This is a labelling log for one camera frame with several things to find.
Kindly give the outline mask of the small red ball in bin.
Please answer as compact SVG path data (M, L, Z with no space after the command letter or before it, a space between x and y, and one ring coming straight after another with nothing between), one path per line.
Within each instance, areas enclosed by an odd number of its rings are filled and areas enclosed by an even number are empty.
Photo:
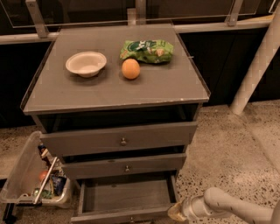
M42 171L42 172L39 174L39 176L38 176L39 180L40 180L40 181L44 180L44 178L46 177L47 173L48 173L48 171Z

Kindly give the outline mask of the grey wooden drawer cabinet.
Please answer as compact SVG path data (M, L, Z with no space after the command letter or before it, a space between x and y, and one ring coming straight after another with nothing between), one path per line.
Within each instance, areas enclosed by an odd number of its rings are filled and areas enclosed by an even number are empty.
M171 62L144 64L134 80L122 76L119 54L126 40L163 39L174 46ZM83 78L66 69L76 53L102 53L106 66ZM22 109L42 134L196 122L209 92L168 24L63 29L26 93ZM185 153L187 145L59 157L62 165Z

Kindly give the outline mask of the orange fruit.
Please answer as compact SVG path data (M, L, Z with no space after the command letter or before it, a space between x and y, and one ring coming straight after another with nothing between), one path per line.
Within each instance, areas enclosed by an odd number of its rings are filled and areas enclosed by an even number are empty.
M140 74L140 66L135 59L126 59L122 63L122 75L129 80L136 79Z

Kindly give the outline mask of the white paper bowl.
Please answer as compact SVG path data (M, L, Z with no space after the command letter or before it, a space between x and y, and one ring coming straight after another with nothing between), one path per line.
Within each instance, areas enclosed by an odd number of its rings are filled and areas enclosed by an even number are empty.
M66 69L83 78L96 76L107 64L106 57L99 52L79 52L66 61Z

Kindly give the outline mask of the grey top drawer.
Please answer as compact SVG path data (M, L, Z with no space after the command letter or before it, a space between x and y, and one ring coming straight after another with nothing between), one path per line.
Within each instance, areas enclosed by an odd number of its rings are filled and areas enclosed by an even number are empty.
M42 134L40 139L53 156L67 157L186 145L196 129L196 122L174 122Z

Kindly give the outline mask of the clear plastic storage bin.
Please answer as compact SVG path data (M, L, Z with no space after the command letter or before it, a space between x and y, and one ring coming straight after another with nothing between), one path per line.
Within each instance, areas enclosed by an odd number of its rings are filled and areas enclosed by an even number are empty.
M42 144L41 132L33 132L25 142L10 176L0 192L0 201L4 204L35 206L35 190L40 190L39 174L46 169L46 163L39 155Z

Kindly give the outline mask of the grey bottom drawer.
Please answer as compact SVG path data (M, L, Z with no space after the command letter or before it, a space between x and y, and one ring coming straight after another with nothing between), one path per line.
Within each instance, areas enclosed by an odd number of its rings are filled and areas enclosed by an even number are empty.
M73 224L137 224L165 218L179 200L170 171L85 179Z

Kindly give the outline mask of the blue snack packet in bin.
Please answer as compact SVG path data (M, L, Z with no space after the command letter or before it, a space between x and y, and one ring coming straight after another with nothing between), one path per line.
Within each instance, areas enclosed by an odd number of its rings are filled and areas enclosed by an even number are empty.
M60 196L63 192L66 179L63 177L52 176L52 182L54 187L54 192L57 196Z

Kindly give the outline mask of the grey middle drawer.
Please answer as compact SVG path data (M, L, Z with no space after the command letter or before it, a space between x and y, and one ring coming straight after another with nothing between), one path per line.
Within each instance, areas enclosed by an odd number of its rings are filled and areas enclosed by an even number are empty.
M182 168L185 160L185 153L175 153L63 164L62 170L69 179L92 179L138 173L176 171Z

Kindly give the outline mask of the metal railing with glass panel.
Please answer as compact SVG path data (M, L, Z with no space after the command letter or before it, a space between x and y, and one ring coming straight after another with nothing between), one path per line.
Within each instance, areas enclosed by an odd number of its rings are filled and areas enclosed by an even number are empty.
M267 16L279 0L0 0L3 45L47 41L62 27L195 23Z

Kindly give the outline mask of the green chip bag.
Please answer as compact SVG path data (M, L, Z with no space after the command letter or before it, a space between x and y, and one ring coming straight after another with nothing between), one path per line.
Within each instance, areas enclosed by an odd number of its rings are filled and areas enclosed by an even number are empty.
M162 39L126 40L120 51L120 59L134 59L148 64L160 64L171 61L173 49L172 44Z

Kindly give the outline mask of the grey drawer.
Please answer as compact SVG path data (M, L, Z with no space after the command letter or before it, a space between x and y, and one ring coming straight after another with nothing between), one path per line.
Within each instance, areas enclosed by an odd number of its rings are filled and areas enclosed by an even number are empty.
M85 179L73 224L137 224L165 218L179 200L170 171Z
M67 157L186 145L196 129L196 122L174 122L42 134L40 139L53 156Z
M182 168L185 160L185 153L175 153L63 164L62 170L69 179L92 179L138 173L176 171Z

